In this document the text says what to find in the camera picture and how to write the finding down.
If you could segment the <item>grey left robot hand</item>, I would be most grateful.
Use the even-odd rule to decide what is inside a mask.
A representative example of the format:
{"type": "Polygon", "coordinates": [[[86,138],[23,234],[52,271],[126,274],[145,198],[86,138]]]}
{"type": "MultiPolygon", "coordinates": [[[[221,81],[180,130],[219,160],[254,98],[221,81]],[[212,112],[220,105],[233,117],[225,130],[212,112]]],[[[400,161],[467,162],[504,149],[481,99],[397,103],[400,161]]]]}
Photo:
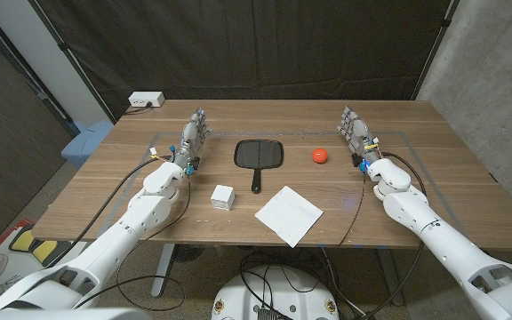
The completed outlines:
{"type": "Polygon", "coordinates": [[[211,132],[205,120],[204,110],[198,108],[185,124],[173,160],[181,168],[185,168],[195,158],[200,157],[206,137],[211,132]]]}

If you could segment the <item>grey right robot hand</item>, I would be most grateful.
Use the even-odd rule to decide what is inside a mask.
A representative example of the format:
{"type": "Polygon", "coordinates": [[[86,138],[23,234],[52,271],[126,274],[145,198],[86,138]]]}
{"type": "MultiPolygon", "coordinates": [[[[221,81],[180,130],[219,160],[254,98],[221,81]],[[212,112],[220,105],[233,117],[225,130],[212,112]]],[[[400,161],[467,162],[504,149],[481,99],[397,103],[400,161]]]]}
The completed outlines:
{"type": "Polygon", "coordinates": [[[368,165],[382,158],[378,138],[352,108],[344,108],[337,131],[345,138],[351,152],[360,156],[368,165]]]}

